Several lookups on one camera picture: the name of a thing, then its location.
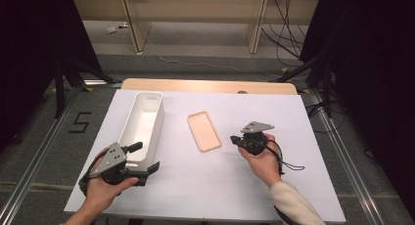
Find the white plastic box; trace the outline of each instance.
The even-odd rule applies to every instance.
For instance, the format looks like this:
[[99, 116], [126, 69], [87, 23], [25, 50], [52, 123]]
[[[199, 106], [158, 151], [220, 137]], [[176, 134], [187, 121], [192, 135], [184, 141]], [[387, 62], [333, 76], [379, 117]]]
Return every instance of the white plastic box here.
[[122, 147], [143, 143], [141, 150], [127, 154], [128, 168], [147, 170], [153, 164], [163, 116], [160, 93], [137, 94], [118, 141]]

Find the hand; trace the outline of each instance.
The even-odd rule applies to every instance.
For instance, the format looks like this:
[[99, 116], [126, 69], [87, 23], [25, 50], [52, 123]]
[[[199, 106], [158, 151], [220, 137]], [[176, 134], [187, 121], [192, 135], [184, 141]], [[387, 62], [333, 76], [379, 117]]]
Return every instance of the hand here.
[[[101, 160], [102, 158], [95, 163], [93, 170], [100, 164]], [[65, 224], [91, 224], [102, 211], [110, 207], [116, 196], [137, 182], [138, 178], [127, 178], [117, 185], [111, 185], [101, 177], [90, 179], [85, 202]]]
[[[268, 140], [275, 141], [275, 137], [270, 134], [264, 133]], [[278, 153], [278, 149], [274, 143], [268, 142], [267, 146]], [[281, 176], [278, 172], [278, 161], [277, 158], [265, 149], [262, 153], [254, 156], [244, 148], [238, 148], [239, 153], [244, 157], [250, 164], [251, 170], [254, 172], [256, 177], [262, 180], [266, 186], [271, 187], [272, 184], [280, 182]]]

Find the sleeve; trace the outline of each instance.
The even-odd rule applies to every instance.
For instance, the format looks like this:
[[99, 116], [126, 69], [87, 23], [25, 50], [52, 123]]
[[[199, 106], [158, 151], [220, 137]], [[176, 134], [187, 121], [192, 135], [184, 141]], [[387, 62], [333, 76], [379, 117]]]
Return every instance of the sleeve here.
[[314, 207], [290, 183], [281, 181], [269, 188], [269, 194], [283, 221], [290, 225], [325, 224]]

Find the phone case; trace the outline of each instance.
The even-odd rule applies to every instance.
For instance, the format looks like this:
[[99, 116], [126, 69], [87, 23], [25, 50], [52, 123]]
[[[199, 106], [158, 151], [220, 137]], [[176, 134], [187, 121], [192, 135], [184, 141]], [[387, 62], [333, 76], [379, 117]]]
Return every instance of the phone case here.
[[222, 142], [207, 112], [197, 112], [188, 117], [190, 129], [202, 152], [219, 148]]

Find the white tabletop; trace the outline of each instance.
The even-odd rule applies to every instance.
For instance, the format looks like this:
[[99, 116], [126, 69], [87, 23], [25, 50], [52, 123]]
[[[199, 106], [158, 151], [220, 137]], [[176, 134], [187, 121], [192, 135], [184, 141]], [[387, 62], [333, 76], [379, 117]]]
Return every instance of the white tabletop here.
[[[83, 175], [93, 157], [118, 140], [138, 90], [117, 90], [103, 121]], [[345, 222], [345, 217], [301, 97], [161, 92], [164, 119], [155, 154], [161, 162], [145, 187], [133, 187], [117, 197], [105, 213], [131, 218], [191, 219], [270, 222], [281, 220], [264, 183], [252, 173], [231, 135], [251, 121], [275, 126], [265, 131], [279, 143], [284, 161], [305, 166], [293, 171], [283, 167], [283, 180], [294, 184], [326, 222]], [[202, 153], [193, 138], [187, 117], [207, 111], [222, 146]], [[74, 187], [65, 211], [75, 212], [84, 201]]]

